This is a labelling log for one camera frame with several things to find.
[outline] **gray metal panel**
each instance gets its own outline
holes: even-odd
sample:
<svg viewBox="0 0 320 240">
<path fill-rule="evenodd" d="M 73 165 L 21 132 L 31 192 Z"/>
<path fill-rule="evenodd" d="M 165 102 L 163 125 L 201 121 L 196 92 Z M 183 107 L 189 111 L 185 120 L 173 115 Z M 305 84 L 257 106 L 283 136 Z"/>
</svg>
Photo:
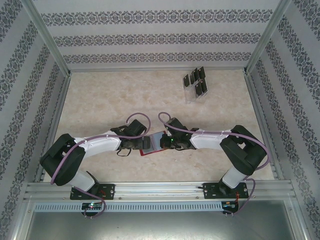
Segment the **gray metal panel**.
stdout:
<svg viewBox="0 0 320 240">
<path fill-rule="evenodd" d="M 94 220 L 80 213 L 35 212 L 26 239 L 59 240 L 291 240 L 282 201 L 250 202 L 235 217 L 220 212 L 111 212 Z"/>
</svg>

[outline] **metal profile bar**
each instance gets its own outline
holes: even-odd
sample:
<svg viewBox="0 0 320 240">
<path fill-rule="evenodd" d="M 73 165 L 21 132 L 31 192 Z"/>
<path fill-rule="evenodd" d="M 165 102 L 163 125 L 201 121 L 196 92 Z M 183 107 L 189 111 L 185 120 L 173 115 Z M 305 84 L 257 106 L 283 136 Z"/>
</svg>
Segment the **metal profile bar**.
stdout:
<svg viewBox="0 0 320 240">
<path fill-rule="evenodd" d="M 74 68 L 71 73 L 90 72 L 135 72 L 135 71 L 192 71 L 194 66 L 186 67 L 112 67 L 112 68 Z M 205 70 L 242 70 L 243 66 L 205 66 Z"/>
<path fill-rule="evenodd" d="M 212 201 L 204 199 L 198 187 L 204 182 L 115 182 L 114 200 L 109 202 L 189 202 Z M 253 184 L 247 182 L 248 191 Z M 70 200 L 71 186 L 56 186 L 50 183 L 29 183 L 23 200 L 25 202 L 75 202 Z M 296 194 L 290 180 L 257 180 L 252 200 L 287 200 Z M 226 201 L 233 199 L 215 199 Z"/>
<path fill-rule="evenodd" d="M 260 128 L 263 142 L 264 142 L 265 146 L 271 152 L 271 156 L 272 156 L 271 161 L 274 164 L 274 168 L 277 173 L 278 179 L 283 180 L 285 178 L 284 178 L 284 175 L 282 173 L 282 170 L 281 170 L 281 167 L 279 164 L 279 160 L 278 160 L 278 157 L 277 157 L 277 154 L 276 154 L 276 151 L 275 151 L 275 148 L 274 148 L 274 145 L 273 145 L 273 142 L 272 142 L 269 130 L 268 130 L 267 122 L 264 117 L 262 107 L 259 104 L 257 92 L 253 86 L 252 78 L 249 74 L 244 73 L 244 79 L 245 79 L 246 86 L 248 88 L 248 92 L 249 92 L 249 95 L 251 98 L 253 110 L 254 110 L 254 113 L 256 116 L 256 120 L 258 122 L 258 126 Z"/>
<path fill-rule="evenodd" d="M 255 49 L 253 50 L 253 53 L 245 67 L 247 73 L 251 73 L 251 71 L 254 69 L 258 59 L 260 58 L 262 52 L 265 49 L 265 46 L 269 42 L 269 39 L 271 38 L 272 34 L 277 28 L 278 23 L 280 22 L 281 18 L 285 14 L 291 2 L 292 2 L 291 0 L 280 0 L 279 4 L 274 10 L 274 13 L 270 21 L 268 22 L 261 38 L 259 39 L 259 42 L 257 43 Z"/>
<path fill-rule="evenodd" d="M 44 20 L 42 19 L 40 13 L 38 12 L 33 0 L 21 0 L 23 7 L 25 8 L 26 12 L 28 13 L 29 17 L 31 18 L 33 24 L 37 28 L 40 36 L 42 37 L 44 43 L 50 50 L 50 53 L 53 55 L 54 60 L 58 64 L 59 68 L 63 72 L 64 76 L 70 72 L 67 63 L 62 56 L 61 52 L 56 45 L 54 38 L 51 36 Z"/>
<path fill-rule="evenodd" d="M 289 198 L 283 202 L 295 239 L 310 240 L 311 238 L 302 217 L 298 200 Z"/>
<path fill-rule="evenodd" d="M 23 202 L 18 213 L 18 219 L 14 225 L 13 233 L 8 238 L 11 240 L 25 240 L 31 224 L 36 204 L 34 202 Z"/>
<path fill-rule="evenodd" d="M 44 147 L 44 153 L 49 150 L 49 148 L 54 144 L 54 141 L 55 141 L 55 137 L 56 137 L 56 133 L 57 133 L 60 117 L 61 117 L 61 114 L 62 114 L 62 110 L 64 108 L 65 100 L 66 100 L 68 89 L 69 89 L 69 84 L 70 84 L 70 80 L 71 80 L 71 74 L 68 73 L 65 78 L 66 79 L 65 79 L 65 81 L 63 83 L 62 93 L 60 95 L 60 99 L 58 100 L 59 102 L 58 102 L 58 105 L 57 105 L 56 113 L 54 115 L 54 118 L 52 120 L 52 125 L 51 125 L 51 128 L 49 130 L 50 132 L 49 132 L 49 135 L 48 135 L 48 140 L 46 141 L 46 145 Z M 35 182 L 40 182 L 41 181 L 41 178 L 42 178 L 42 175 L 43 175 L 43 171 L 44 171 L 44 168 L 41 165 L 39 165 L 39 169 L 36 172 L 36 176 L 35 176 L 35 180 L 34 180 Z"/>
</svg>

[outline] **red object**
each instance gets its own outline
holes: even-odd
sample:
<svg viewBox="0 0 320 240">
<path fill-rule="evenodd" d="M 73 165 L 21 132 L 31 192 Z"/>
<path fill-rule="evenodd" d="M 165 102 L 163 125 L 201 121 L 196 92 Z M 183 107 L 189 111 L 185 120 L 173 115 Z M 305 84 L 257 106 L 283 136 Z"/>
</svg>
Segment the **red object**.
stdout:
<svg viewBox="0 0 320 240">
<path fill-rule="evenodd" d="M 164 151 L 164 150 L 166 150 L 166 149 L 161 149 L 161 150 L 157 150 L 157 151 L 152 151 L 152 152 L 148 152 L 148 153 L 144 153 L 143 151 L 142 151 L 142 149 L 140 149 L 140 155 L 141 156 L 145 156 L 145 155 L 149 155 L 149 154 L 154 154 L 154 153 L 157 153 L 157 152 L 161 152 L 161 151 Z"/>
</svg>

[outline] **small black object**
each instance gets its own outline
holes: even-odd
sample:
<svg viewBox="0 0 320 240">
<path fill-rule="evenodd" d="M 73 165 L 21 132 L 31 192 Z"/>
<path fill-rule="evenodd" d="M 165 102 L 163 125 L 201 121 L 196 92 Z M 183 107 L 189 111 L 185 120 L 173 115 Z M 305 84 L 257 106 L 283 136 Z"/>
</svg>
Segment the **small black object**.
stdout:
<svg viewBox="0 0 320 240">
<path fill-rule="evenodd" d="M 40 159 L 44 170 L 52 177 L 64 155 L 75 145 L 75 139 L 68 133 L 61 135 Z M 62 186 L 70 182 L 76 175 L 86 152 L 83 147 L 76 147 L 65 160 L 54 183 Z"/>
<path fill-rule="evenodd" d="M 95 203 L 85 202 L 85 203 L 82 203 L 81 210 L 86 210 L 86 209 L 87 210 L 101 210 L 102 209 L 102 203 L 99 203 L 99 202 L 95 202 Z"/>
<path fill-rule="evenodd" d="M 253 139 L 253 136 L 245 127 L 236 125 L 232 133 L 242 134 Z M 229 135 L 220 143 L 225 154 L 228 156 L 233 166 L 244 175 L 252 175 L 261 161 L 267 155 L 266 151 L 257 143 L 243 137 Z"/>
<path fill-rule="evenodd" d="M 115 196 L 115 185 L 114 184 L 101 184 L 96 182 L 92 188 L 90 188 L 88 193 L 102 198 L 103 200 L 113 200 Z M 97 200 L 87 194 L 84 194 L 74 187 L 71 188 L 70 193 L 71 200 Z"/>
<path fill-rule="evenodd" d="M 116 152 L 116 154 L 119 156 L 119 157 L 128 157 L 132 151 L 132 148 L 129 149 L 129 152 L 127 153 L 127 155 L 119 155 L 119 153 L 122 151 L 122 149 L 120 149 L 119 151 Z"/>
<path fill-rule="evenodd" d="M 239 199 L 247 199 L 249 197 L 247 184 L 240 182 L 236 188 L 231 189 L 230 192 L 224 194 L 220 191 L 220 184 L 218 182 L 205 182 L 202 187 L 204 199 L 236 199 L 237 193 Z"/>
<path fill-rule="evenodd" d="M 117 150 L 122 149 L 149 149 L 151 146 L 151 140 L 149 136 L 144 136 L 136 139 L 122 138 L 121 136 L 136 137 L 145 132 L 147 128 L 139 122 L 137 119 L 133 120 L 129 126 L 119 126 L 111 128 L 110 131 L 115 132 L 121 139 L 121 144 Z"/>
<path fill-rule="evenodd" d="M 193 77 L 194 77 L 194 81 L 198 81 L 200 79 L 197 67 L 193 70 Z"/>
<path fill-rule="evenodd" d="M 206 93 L 208 91 L 208 88 L 207 88 L 206 80 L 204 78 L 200 79 L 200 85 L 201 85 L 202 93 Z"/>
<path fill-rule="evenodd" d="M 198 68 L 195 68 L 190 74 L 190 83 L 194 84 L 198 80 L 199 80 Z"/>
<path fill-rule="evenodd" d="M 189 76 L 185 75 L 185 77 L 183 78 L 183 84 L 185 87 L 188 87 L 190 85 L 190 81 L 189 81 Z"/>
<path fill-rule="evenodd" d="M 223 214 L 231 214 L 236 213 L 239 210 L 239 204 L 236 201 L 222 201 L 221 202 L 222 208 L 226 211 L 223 211 Z"/>
<path fill-rule="evenodd" d="M 194 89 L 195 89 L 195 93 L 197 96 L 200 96 L 202 94 L 202 89 L 201 89 L 201 84 L 198 83 L 194 86 Z"/>
<path fill-rule="evenodd" d="M 204 69 L 203 66 L 201 68 L 199 68 L 198 74 L 199 74 L 199 78 L 200 79 L 205 79 L 206 78 L 205 69 Z"/>
<path fill-rule="evenodd" d="M 183 126 L 182 123 L 175 117 L 167 121 L 167 124 L 178 129 L 188 130 L 187 127 Z M 162 138 L 160 139 L 160 146 L 162 149 L 196 149 L 190 142 L 192 134 L 174 130 L 167 126 L 165 126 L 165 128 L 170 132 L 171 136 L 168 136 L 167 134 L 162 135 Z M 199 128 L 192 128 L 190 131 L 195 132 L 198 129 Z"/>
</svg>

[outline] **wire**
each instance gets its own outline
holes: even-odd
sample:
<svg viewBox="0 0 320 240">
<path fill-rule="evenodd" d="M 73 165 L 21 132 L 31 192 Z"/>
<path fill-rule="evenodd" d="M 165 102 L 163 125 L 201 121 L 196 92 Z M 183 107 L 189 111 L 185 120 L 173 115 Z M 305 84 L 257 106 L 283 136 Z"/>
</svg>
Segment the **wire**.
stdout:
<svg viewBox="0 0 320 240">
<path fill-rule="evenodd" d="M 238 209 L 238 211 L 236 211 L 233 215 L 238 214 L 240 211 L 242 211 L 244 209 L 244 207 L 247 205 L 247 203 L 249 202 L 250 198 L 252 197 L 252 194 L 254 194 L 254 191 L 256 189 L 256 181 L 253 178 L 248 178 L 247 180 L 250 180 L 253 182 L 253 186 L 252 186 L 252 190 L 248 196 L 248 198 L 245 200 L 244 204 Z"/>
<path fill-rule="evenodd" d="M 116 154 L 119 156 L 119 157 L 128 157 L 132 151 L 132 148 L 129 149 L 129 152 L 127 155 L 119 155 L 119 153 L 122 151 L 122 149 L 120 149 L 119 151 L 116 152 Z"/>
<path fill-rule="evenodd" d="M 102 134 L 102 135 L 96 135 L 96 136 L 88 137 L 88 138 L 86 138 L 85 140 L 82 140 L 82 141 L 76 143 L 73 147 L 70 148 L 70 150 L 69 150 L 69 151 L 64 155 L 64 157 L 62 158 L 61 162 L 59 163 L 58 167 L 56 168 L 56 170 L 55 170 L 55 172 L 54 172 L 54 174 L 53 174 L 53 176 L 52 176 L 52 178 L 51 178 L 50 183 L 51 183 L 51 184 L 54 184 L 54 183 L 55 183 L 55 179 L 56 179 L 56 177 L 57 177 L 57 175 L 58 175 L 58 172 L 60 171 L 61 167 L 62 167 L 63 164 L 65 163 L 65 161 L 66 161 L 66 159 L 68 158 L 68 156 L 72 153 L 72 151 L 73 151 L 76 147 L 78 147 L 79 145 L 81 145 L 81 144 L 83 144 L 83 143 L 85 143 L 85 142 L 88 142 L 88 141 L 91 141 L 91 140 L 94 140 L 94 139 L 103 139 L 103 138 L 139 139 L 139 138 L 142 138 L 142 137 L 144 137 L 145 135 L 147 135 L 147 133 L 149 132 L 149 130 L 150 130 L 150 128 L 151 128 L 151 120 L 150 120 L 150 118 L 149 118 L 147 115 L 145 115 L 144 113 L 142 113 L 142 112 L 136 112 L 136 113 L 134 113 L 134 114 L 131 114 L 131 115 L 127 118 L 127 120 L 126 120 L 125 122 L 128 123 L 129 119 L 130 119 L 131 117 L 133 117 L 134 115 L 142 115 L 142 116 L 145 116 L 146 119 L 147 119 L 148 122 L 149 122 L 149 126 L 148 126 L 148 128 L 146 129 L 146 131 L 145 131 L 143 134 L 141 134 L 141 135 L 139 135 L 139 136 L 119 136 L 119 135 L 105 135 L 105 134 Z"/>
<path fill-rule="evenodd" d="M 199 134 L 199 135 L 202 135 L 202 134 L 232 135 L 232 136 L 236 136 L 236 137 L 239 137 L 239 138 L 248 139 L 248 140 L 250 140 L 250 141 L 252 141 L 252 142 L 260 145 L 260 146 L 263 148 L 263 150 L 266 152 L 266 155 L 267 155 L 267 159 L 266 159 L 265 163 L 262 164 L 261 166 L 257 167 L 256 170 L 260 170 L 260 169 L 264 168 L 265 166 L 267 166 L 268 163 L 270 163 L 271 153 L 270 153 L 270 151 L 267 149 L 267 147 L 266 147 L 262 142 L 260 142 L 259 140 L 256 140 L 256 139 L 254 139 L 254 138 L 252 138 L 252 137 L 249 137 L 249 136 L 246 136 L 246 135 L 243 135 L 243 134 L 234 133 L 234 132 L 230 132 L 230 131 L 189 131 L 189 130 L 184 130 L 184 129 L 181 129 L 181 128 L 178 128 L 178 127 L 174 127 L 174 126 L 171 126 L 171 125 L 167 124 L 165 121 L 163 121 L 163 120 L 161 119 L 161 117 L 160 117 L 161 114 L 165 114 L 165 115 L 167 115 L 167 116 L 169 117 L 169 119 L 171 119 L 171 116 L 170 116 L 169 113 L 162 111 L 162 112 L 159 112 L 159 114 L 158 114 L 158 118 L 159 118 L 160 122 L 162 122 L 166 127 L 171 128 L 171 129 L 174 129 L 174 130 L 177 130 L 177 131 L 180 131 L 180 132 L 185 132 L 185 133 L 188 133 L 188 134 Z M 248 178 L 248 177 L 249 177 L 249 176 L 246 176 L 243 180 L 251 180 L 251 181 L 253 181 L 252 191 L 251 191 L 249 197 L 248 197 L 248 198 L 246 199 L 246 201 L 244 202 L 244 204 L 239 208 L 239 210 L 238 210 L 236 213 L 240 212 L 240 211 L 244 208 L 244 206 L 247 205 L 247 203 L 249 202 L 252 194 L 253 194 L 254 191 L 255 191 L 256 181 L 255 181 L 253 178 Z"/>
<path fill-rule="evenodd" d="M 177 150 L 177 151 L 184 151 L 184 150 L 188 150 L 187 148 L 174 148 L 175 150 Z"/>
<path fill-rule="evenodd" d="M 142 115 L 142 116 L 146 117 L 146 119 L 148 120 L 148 124 L 149 124 L 149 125 L 148 125 L 148 128 L 146 129 L 146 131 L 145 131 L 143 134 L 141 134 L 141 135 L 139 135 L 139 136 L 119 136 L 119 135 L 105 135 L 105 134 L 103 134 L 103 135 L 91 136 L 91 137 L 86 138 L 85 140 L 82 140 L 82 141 L 76 143 L 74 146 L 72 146 L 72 147 L 70 148 L 70 150 L 69 150 L 69 151 L 64 155 L 64 157 L 62 158 L 62 160 L 61 160 L 61 162 L 59 163 L 58 167 L 56 168 L 54 174 L 52 175 L 50 184 L 52 185 L 52 184 L 55 183 L 55 179 L 56 179 L 56 177 L 57 177 L 57 175 L 58 175 L 61 167 L 64 165 L 65 161 L 67 160 L 68 156 L 72 153 L 72 151 L 73 151 L 76 147 L 78 147 L 79 145 L 81 145 L 81 144 L 83 144 L 83 143 L 85 143 L 85 142 L 94 140 L 94 139 L 102 139 L 102 138 L 139 139 L 139 138 L 142 138 L 142 137 L 144 137 L 145 135 L 147 135 L 147 133 L 149 132 L 149 130 L 150 130 L 150 128 L 151 128 L 151 120 L 150 120 L 150 118 L 149 118 L 147 115 L 145 115 L 144 113 L 142 113 L 142 112 L 136 112 L 136 113 L 131 114 L 131 115 L 126 119 L 125 123 L 127 124 L 127 123 L 129 122 L 129 119 L 130 119 L 131 117 L 135 116 L 135 115 Z M 80 189 L 80 188 L 78 188 L 78 187 L 74 187 L 74 188 L 77 189 L 78 191 L 82 192 L 83 194 L 86 194 L 86 195 L 88 195 L 88 196 L 90 196 L 90 197 L 92 197 L 92 198 L 96 198 L 96 199 L 98 199 L 98 200 L 101 200 L 101 202 L 103 203 L 103 210 L 100 211 L 99 213 L 97 213 L 95 216 L 87 216 L 87 215 L 86 215 L 86 212 L 87 212 L 88 209 L 86 209 L 86 210 L 84 211 L 84 217 L 85 217 L 85 218 L 87 218 L 87 217 L 88 217 L 88 218 L 91 218 L 91 219 L 96 218 L 96 217 L 100 216 L 100 215 L 106 210 L 106 206 L 107 206 L 107 205 L 106 205 L 105 200 L 103 200 L 102 198 L 100 198 L 100 197 L 98 197 L 98 196 L 95 196 L 95 195 L 93 195 L 93 194 L 91 194 L 91 193 L 89 193 L 89 192 L 86 192 L 86 191 L 84 191 L 84 190 L 82 190 L 82 189 Z"/>
</svg>

